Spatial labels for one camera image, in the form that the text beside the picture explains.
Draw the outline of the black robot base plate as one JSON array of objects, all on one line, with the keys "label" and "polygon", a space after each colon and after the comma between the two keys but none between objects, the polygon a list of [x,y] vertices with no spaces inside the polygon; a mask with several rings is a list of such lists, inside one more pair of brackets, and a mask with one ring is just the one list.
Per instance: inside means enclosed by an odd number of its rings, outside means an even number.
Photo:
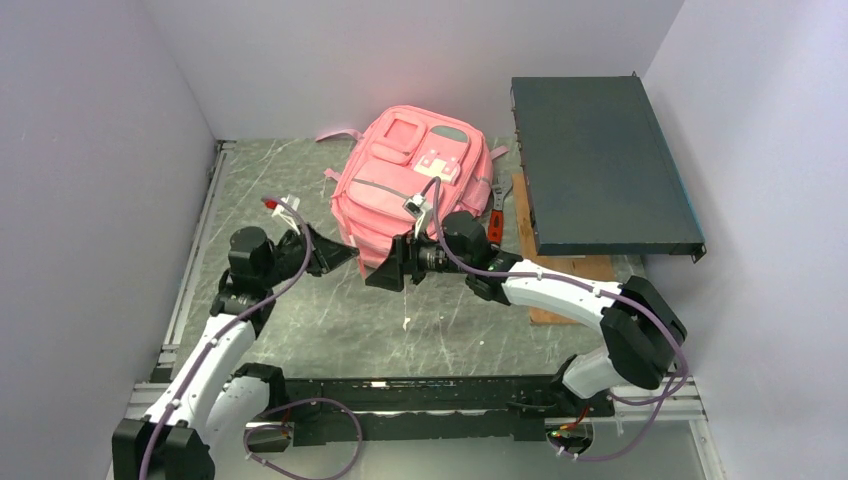
[{"label": "black robot base plate", "polygon": [[570,404],[548,375],[289,378],[258,424],[277,424],[296,446],[331,442],[506,437],[542,441],[559,423],[610,418],[604,393]]}]

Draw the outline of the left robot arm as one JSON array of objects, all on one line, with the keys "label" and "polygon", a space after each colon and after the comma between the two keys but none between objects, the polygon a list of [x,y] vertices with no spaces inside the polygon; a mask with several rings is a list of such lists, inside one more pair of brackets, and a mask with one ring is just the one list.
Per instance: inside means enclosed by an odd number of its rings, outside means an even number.
[{"label": "left robot arm", "polygon": [[214,478],[226,443],[248,421],[275,419],[287,406],[281,368],[238,363],[274,309],[274,289],[287,290],[305,274],[320,277],[357,255],[310,225],[278,242],[260,227],[236,231],[198,344],[165,392],[112,435],[114,478]]}]

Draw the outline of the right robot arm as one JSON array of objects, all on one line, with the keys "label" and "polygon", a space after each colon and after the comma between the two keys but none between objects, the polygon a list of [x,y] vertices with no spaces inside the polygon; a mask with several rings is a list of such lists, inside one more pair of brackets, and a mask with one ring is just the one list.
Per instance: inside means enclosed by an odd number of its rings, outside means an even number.
[{"label": "right robot arm", "polygon": [[597,393],[629,384],[654,390],[673,365],[687,331],[656,288],[632,276],[623,283],[588,280],[542,267],[491,243],[467,212],[448,215],[437,237],[409,231],[391,241],[387,258],[367,285],[400,292],[428,273],[462,273],[478,297],[541,309],[575,320],[603,339],[588,354],[569,357],[557,370],[551,401],[574,415]]}]

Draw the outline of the pink student backpack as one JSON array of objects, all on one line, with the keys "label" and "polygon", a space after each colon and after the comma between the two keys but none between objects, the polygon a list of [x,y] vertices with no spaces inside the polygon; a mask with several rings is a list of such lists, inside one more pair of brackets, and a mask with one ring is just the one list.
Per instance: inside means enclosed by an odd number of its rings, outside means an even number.
[{"label": "pink student backpack", "polygon": [[336,183],[330,199],[341,239],[358,249],[359,268],[378,267],[394,236],[413,229],[403,204],[425,192],[439,201],[438,215],[486,210],[494,162],[506,146],[490,148],[484,134],[459,119],[411,105],[386,109],[363,132],[347,130],[356,144],[342,171],[326,169]]}]

